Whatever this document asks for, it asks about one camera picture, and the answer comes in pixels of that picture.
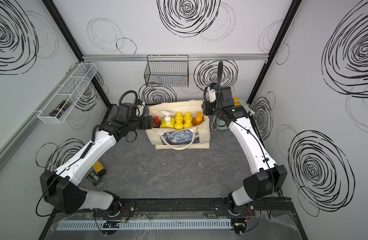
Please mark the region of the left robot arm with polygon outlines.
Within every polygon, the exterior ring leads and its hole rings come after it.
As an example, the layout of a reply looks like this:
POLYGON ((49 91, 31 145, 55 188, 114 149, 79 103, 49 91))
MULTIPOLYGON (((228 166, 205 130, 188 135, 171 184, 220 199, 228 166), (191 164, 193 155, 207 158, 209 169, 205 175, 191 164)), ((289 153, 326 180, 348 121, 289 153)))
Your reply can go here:
POLYGON ((91 140, 73 157, 53 171, 40 176, 41 200, 68 215, 80 210, 101 210, 110 217, 121 212, 119 196, 109 191, 90 191, 80 183, 99 158, 128 133, 150 130, 154 118, 145 115, 145 104, 120 103, 116 114, 92 130, 91 140))

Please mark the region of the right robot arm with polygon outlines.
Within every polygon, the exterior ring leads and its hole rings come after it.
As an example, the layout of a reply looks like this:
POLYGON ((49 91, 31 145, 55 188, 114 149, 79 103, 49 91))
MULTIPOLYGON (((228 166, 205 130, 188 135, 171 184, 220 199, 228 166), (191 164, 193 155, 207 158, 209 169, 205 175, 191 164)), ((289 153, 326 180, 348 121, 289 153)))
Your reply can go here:
POLYGON ((204 90, 202 109, 204 115, 215 116, 225 122, 241 145, 251 168, 252 175, 243 180, 243 186, 229 194, 230 212, 237 215, 249 203, 273 196, 280 190, 287 170, 283 165, 278 165, 267 152, 256 132, 253 114, 235 103, 231 88, 210 84, 204 90))

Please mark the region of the canvas starry night tote bag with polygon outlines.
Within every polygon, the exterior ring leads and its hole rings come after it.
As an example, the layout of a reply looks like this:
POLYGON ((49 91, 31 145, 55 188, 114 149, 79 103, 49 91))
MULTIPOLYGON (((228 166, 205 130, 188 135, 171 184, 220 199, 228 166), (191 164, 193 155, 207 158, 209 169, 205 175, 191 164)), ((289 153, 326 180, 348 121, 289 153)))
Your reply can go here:
MULTIPOLYGON (((191 113, 193 121, 196 121, 198 113, 203 113, 202 101, 190 100, 186 102, 163 103, 148 107, 149 114, 152 117, 158 117, 161 121, 166 117, 166 112, 169 112, 171 118, 176 117, 180 112, 185 115, 191 113)), ((146 134, 152 145, 156 149, 208 149, 211 141, 211 130, 209 117, 203 116, 203 122, 195 124, 190 128, 182 130, 170 128, 152 128, 147 130, 146 134)))

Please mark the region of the yellow pump dish soap bottle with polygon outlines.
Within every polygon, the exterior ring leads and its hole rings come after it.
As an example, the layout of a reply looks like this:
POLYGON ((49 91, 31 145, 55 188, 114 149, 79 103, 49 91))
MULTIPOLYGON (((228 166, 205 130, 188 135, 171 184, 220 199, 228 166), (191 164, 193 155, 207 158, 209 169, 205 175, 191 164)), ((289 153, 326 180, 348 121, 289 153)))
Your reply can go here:
POLYGON ((175 118, 170 116, 171 113, 168 111, 161 111, 161 113, 164 115, 164 118, 161 121, 160 128, 174 129, 175 118))

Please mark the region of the tall orange dish soap bottle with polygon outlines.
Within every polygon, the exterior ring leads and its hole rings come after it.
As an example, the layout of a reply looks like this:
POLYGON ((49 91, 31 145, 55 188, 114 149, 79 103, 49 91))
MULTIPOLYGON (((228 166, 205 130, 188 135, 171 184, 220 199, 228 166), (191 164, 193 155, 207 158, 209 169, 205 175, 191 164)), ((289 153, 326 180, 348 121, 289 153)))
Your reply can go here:
POLYGON ((198 112, 197 113, 197 116, 193 120, 193 124, 194 124, 194 126, 198 126, 198 125, 200 125, 203 122, 204 122, 203 113, 202 112, 198 112))

